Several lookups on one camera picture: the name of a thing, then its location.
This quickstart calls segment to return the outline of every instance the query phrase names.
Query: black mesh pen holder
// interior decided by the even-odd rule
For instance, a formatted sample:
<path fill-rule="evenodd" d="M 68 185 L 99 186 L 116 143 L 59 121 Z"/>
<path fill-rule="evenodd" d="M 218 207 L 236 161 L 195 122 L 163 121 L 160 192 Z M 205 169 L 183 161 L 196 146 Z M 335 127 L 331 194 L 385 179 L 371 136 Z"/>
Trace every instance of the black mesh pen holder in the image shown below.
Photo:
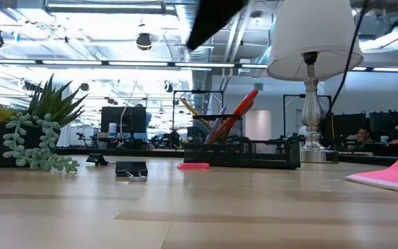
<path fill-rule="evenodd" d="M 301 166 L 298 139 L 241 141 L 241 157 L 247 166 L 270 169 L 296 169 Z"/>
<path fill-rule="evenodd" d="M 184 146 L 184 163 L 209 163 L 211 166 L 242 167 L 240 145 L 198 145 Z"/>
<path fill-rule="evenodd" d="M 238 144 L 243 133 L 243 122 L 240 115 L 193 116 L 190 130 L 191 144 Z"/>

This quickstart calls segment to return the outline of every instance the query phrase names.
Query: cable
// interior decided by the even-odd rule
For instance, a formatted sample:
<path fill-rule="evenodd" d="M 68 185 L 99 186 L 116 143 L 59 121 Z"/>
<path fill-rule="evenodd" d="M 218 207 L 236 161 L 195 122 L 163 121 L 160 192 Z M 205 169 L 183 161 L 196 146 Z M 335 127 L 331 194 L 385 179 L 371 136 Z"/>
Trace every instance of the cable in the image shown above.
<path fill-rule="evenodd" d="M 377 20 L 379 20 L 381 23 L 387 25 L 388 27 L 391 27 L 392 24 L 387 24 L 386 22 L 384 22 L 384 21 L 381 19 L 381 17 L 376 17 L 376 18 L 377 18 Z"/>
<path fill-rule="evenodd" d="M 133 93 L 135 92 L 135 88 L 136 88 L 136 85 L 138 85 L 138 81 L 139 81 L 139 79 L 136 80 L 135 86 L 133 87 L 133 90 L 131 90 L 131 94 L 130 94 L 129 100 L 127 100 L 127 103 L 125 104 L 124 110 L 122 110 L 121 120 L 120 120 L 120 128 L 119 128 L 120 129 L 120 135 L 121 135 L 121 138 L 120 138 L 121 141 L 124 140 L 124 134 L 122 133 L 122 118 L 124 117 L 125 110 L 127 109 L 127 106 L 129 105 L 131 97 L 133 96 Z"/>
<path fill-rule="evenodd" d="M 354 51 L 354 46 L 356 44 L 357 36 L 359 35 L 359 29 L 360 29 L 360 26 L 362 25 L 363 17 L 365 17 L 366 10 L 368 9 L 369 5 L 370 5 L 370 0 L 364 0 L 363 1 L 363 7 L 362 7 L 362 10 L 360 12 L 359 21 L 357 22 L 356 30 L 354 32 L 354 37 L 352 38 L 352 42 L 351 42 L 350 52 L 348 53 L 348 59 L 346 60 L 345 72 L 343 73 L 342 82 L 340 83 L 340 86 L 337 89 L 336 95 L 332 99 L 331 106 L 330 106 L 330 109 L 328 110 L 328 113 L 331 113 L 332 107 L 336 103 L 337 98 L 339 97 L 339 94 L 340 94 L 340 92 L 341 92 L 341 90 L 343 88 L 343 85 L 345 84 L 346 76 L 347 76 L 348 71 L 350 69 L 350 62 L 351 62 L 352 52 Z"/>

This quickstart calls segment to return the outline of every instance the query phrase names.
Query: ceiling pipe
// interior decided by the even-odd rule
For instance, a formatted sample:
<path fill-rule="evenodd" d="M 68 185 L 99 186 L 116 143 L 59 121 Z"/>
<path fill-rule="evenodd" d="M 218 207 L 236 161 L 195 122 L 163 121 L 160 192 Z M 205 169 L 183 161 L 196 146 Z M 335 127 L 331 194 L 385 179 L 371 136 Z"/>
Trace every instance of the ceiling pipe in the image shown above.
<path fill-rule="evenodd" d="M 225 47 L 225 53 L 222 62 L 227 62 L 228 60 L 229 51 L 231 50 L 231 45 L 233 44 L 234 36 L 236 35 L 236 29 L 239 25 L 239 16 L 240 12 L 233 17 L 233 21 L 231 22 L 231 29 L 229 31 L 228 42 L 227 46 Z"/>
<path fill-rule="evenodd" d="M 238 49 L 240 46 L 240 42 L 242 41 L 243 35 L 245 33 L 245 29 L 247 28 L 249 16 L 252 13 L 252 7 L 255 4 L 254 0 L 249 0 L 249 3 L 247 4 L 247 7 L 245 8 L 245 16 L 243 17 L 242 24 L 240 25 L 239 31 L 238 31 L 238 36 L 236 38 L 236 43 L 234 44 L 233 51 L 231 53 L 231 57 L 229 58 L 229 62 L 234 62 L 236 55 L 238 53 Z"/>

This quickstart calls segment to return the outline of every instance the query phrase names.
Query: ductwork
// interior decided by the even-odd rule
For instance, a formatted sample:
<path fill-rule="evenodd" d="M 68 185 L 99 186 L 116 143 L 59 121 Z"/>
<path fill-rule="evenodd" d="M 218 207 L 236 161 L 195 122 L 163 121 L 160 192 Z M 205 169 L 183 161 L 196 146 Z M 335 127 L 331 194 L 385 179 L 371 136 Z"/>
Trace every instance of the ductwork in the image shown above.
<path fill-rule="evenodd" d="M 187 62 L 209 62 L 211 51 L 209 48 L 198 48 L 195 51 L 185 51 L 185 61 Z M 212 88 L 212 74 L 211 71 L 196 71 L 192 70 L 193 89 L 210 91 Z M 207 114 L 209 94 L 192 94 L 191 95 L 193 108 L 199 114 Z"/>

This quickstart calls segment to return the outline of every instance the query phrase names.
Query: desk surface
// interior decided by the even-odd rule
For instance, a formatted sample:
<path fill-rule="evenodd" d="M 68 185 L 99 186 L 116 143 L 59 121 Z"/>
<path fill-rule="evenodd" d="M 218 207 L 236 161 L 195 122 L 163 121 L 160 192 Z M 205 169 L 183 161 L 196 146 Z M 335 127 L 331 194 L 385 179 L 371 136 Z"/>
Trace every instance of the desk surface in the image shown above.
<path fill-rule="evenodd" d="M 379 166 L 181 172 L 147 158 L 148 182 L 130 183 L 76 158 L 77 175 L 0 169 L 0 248 L 398 248 L 398 193 L 343 181 Z"/>

